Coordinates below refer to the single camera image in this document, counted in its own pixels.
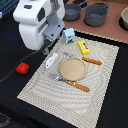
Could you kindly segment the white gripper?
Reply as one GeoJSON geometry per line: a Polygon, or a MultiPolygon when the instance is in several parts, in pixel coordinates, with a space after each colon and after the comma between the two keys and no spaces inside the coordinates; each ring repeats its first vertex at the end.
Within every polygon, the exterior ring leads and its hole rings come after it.
{"type": "Polygon", "coordinates": [[[20,0],[13,13],[21,38],[31,50],[56,40],[65,26],[64,15],[63,0],[20,0]]]}

